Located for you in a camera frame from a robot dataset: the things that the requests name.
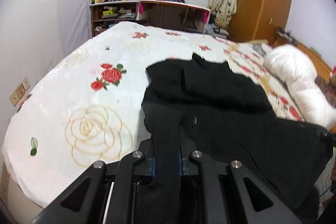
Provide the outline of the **black large garment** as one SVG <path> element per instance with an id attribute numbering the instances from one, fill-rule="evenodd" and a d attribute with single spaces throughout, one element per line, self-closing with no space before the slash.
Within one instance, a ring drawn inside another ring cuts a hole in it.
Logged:
<path id="1" fill-rule="evenodd" d="M 318 216 L 315 182 L 333 154 L 319 125 L 278 118 L 259 85 L 227 63 L 165 60 L 147 67 L 142 109 L 154 142 L 155 178 L 138 191 L 138 223 L 193 220 L 182 204 L 181 136 L 214 160 L 239 160 L 304 222 Z"/>

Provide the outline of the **pile of clothes by curtain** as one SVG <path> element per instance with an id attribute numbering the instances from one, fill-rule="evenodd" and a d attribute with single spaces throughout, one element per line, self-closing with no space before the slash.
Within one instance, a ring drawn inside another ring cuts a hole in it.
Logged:
<path id="1" fill-rule="evenodd" d="M 210 15 L 209 22 L 205 27 L 205 34 L 212 35 L 212 36 L 218 36 L 218 37 L 224 38 L 224 39 L 228 38 L 229 33 L 227 32 L 227 30 L 219 27 L 215 23 L 216 18 L 217 17 L 215 15 L 213 15 L 213 14 Z"/>

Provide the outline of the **floral rose bed blanket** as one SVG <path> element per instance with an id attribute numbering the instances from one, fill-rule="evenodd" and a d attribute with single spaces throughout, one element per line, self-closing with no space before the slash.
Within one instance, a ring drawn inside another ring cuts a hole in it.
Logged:
<path id="1" fill-rule="evenodd" d="M 149 136 L 141 114 L 146 68 L 193 53 L 227 62 L 260 85 L 277 117 L 303 120 L 252 44 L 123 22 L 74 50 L 26 96 L 2 146 L 10 177 L 46 207 L 94 161 L 118 161 L 134 151 Z"/>

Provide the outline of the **wooden desk with white top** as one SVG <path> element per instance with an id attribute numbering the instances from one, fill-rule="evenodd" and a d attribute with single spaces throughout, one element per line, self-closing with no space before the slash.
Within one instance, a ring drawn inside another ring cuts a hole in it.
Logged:
<path id="1" fill-rule="evenodd" d="M 141 0 L 136 21 L 146 26 L 204 34 L 210 15 L 208 8 L 188 3 Z"/>

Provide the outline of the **low wooden bookshelf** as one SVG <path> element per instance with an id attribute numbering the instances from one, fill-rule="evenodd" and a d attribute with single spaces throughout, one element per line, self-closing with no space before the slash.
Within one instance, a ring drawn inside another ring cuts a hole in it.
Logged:
<path id="1" fill-rule="evenodd" d="M 136 22 L 139 1 L 112 1 L 91 4 L 92 37 L 121 21 Z"/>

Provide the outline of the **white duvet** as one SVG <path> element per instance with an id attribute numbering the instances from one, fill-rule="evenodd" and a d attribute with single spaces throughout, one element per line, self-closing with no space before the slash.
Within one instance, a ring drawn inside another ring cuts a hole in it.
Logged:
<path id="1" fill-rule="evenodd" d="M 315 83 L 317 71 L 311 59 L 298 48 L 285 44 L 266 53 L 264 67 L 286 84 L 304 119 L 327 130 L 335 126 L 335 107 Z"/>

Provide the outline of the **wall power sockets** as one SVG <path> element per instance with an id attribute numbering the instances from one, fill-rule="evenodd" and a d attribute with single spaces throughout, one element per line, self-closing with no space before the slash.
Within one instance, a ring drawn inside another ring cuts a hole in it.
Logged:
<path id="1" fill-rule="evenodd" d="M 30 87 L 30 80 L 28 77 L 26 77 L 9 97 L 10 102 L 13 106 L 16 106 L 18 104 L 18 102 L 23 98 L 23 96 L 27 93 Z"/>

